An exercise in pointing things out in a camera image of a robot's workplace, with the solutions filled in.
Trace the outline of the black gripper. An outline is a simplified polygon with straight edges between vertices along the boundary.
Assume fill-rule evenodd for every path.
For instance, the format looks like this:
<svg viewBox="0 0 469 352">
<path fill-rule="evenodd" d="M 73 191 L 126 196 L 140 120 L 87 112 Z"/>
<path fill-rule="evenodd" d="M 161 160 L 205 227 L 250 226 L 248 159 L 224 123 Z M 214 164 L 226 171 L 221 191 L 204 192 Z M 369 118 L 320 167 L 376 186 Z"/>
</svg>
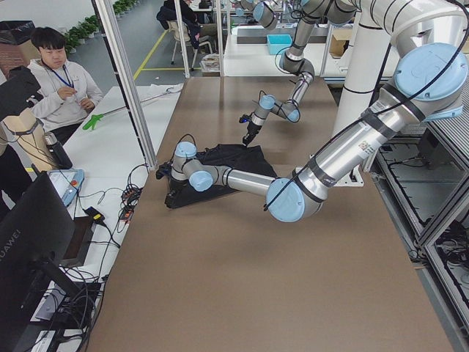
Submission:
<svg viewBox="0 0 469 352">
<path fill-rule="evenodd" d="M 260 132 L 261 128 L 261 125 L 257 125 L 253 122 L 251 124 L 248 124 L 247 134 L 242 138 L 243 144 L 245 144 L 246 147 L 252 145 L 254 138 Z"/>
<path fill-rule="evenodd" d="M 187 180 L 176 180 L 169 177 L 169 190 L 166 194 L 166 206 L 186 206 L 190 204 L 190 186 Z"/>
</svg>

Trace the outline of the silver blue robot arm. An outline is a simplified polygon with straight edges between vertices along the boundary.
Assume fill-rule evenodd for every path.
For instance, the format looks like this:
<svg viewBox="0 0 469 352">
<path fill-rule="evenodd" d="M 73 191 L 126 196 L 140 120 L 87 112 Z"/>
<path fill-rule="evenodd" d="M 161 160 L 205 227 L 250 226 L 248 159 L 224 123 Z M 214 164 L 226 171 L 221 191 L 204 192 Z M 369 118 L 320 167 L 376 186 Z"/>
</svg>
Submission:
<svg viewBox="0 0 469 352">
<path fill-rule="evenodd" d="M 294 169 L 289 178 L 274 178 L 216 166 L 198 155 L 196 146 L 180 142 L 158 177 L 169 179 L 171 194 L 191 188 L 204 192 L 213 186 L 261 195 L 264 209 L 283 222 L 295 222 L 315 214 L 328 190 L 365 161 L 406 125 L 419 121 L 452 119 L 463 110 L 461 93 L 468 75 L 462 47 L 468 36 L 468 12 L 457 1 L 303 1 L 291 46 L 280 67 L 299 80 L 287 103 L 272 95 L 259 99 L 256 110 L 242 121 L 248 132 L 243 143 L 259 133 L 269 113 L 294 122 L 298 101 L 314 75 L 303 55 L 316 19 L 347 23 L 356 12 L 369 13 L 372 23 L 386 31 L 400 60 L 392 79 L 378 99 L 360 117 L 323 145 L 308 163 Z"/>
<path fill-rule="evenodd" d="M 281 52 L 278 68 L 298 77 L 295 88 L 289 98 L 282 102 L 273 95 L 263 95 L 258 106 L 251 114 L 244 114 L 240 122 L 248 123 L 247 134 L 243 144 L 249 145 L 260 132 L 269 113 L 287 121 L 298 122 L 300 119 L 299 104 L 309 85 L 314 80 L 314 66 L 304 57 L 304 49 L 309 42 L 314 24 L 322 17 L 331 23 L 341 26 L 346 24 L 356 12 L 356 7 L 346 1 L 302 1 L 295 14 L 298 19 L 295 34 L 290 47 Z"/>
</svg>

